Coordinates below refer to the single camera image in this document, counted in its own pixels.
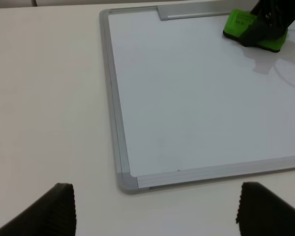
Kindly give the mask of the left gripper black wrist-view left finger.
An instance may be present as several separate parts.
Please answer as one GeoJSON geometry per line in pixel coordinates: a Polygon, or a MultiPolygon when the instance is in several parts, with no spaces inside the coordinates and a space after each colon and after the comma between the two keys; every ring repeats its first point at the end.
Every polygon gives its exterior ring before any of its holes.
{"type": "Polygon", "coordinates": [[[57,183],[32,205],[0,227],[0,236],[74,236],[74,187],[57,183]]]}

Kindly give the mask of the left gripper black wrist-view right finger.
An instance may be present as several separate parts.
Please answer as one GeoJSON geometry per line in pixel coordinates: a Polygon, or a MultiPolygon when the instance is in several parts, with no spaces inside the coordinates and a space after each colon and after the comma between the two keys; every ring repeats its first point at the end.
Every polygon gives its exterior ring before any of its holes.
{"type": "Polygon", "coordinates": [[[262,184],[244,182],[236,223],[242,236],[295,236],[295,208],[262,184]]]}

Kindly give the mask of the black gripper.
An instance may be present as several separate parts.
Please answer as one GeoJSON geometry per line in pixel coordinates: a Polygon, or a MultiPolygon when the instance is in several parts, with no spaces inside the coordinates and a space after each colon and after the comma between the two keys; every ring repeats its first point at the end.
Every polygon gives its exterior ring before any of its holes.
{"type": "Polygon", "coordinates": [[[285,29],[295,21],[295,0],[259,0],[250,13],[258,20],[243,32],[240,43],[245,47],[277,47],[285,29]]]}

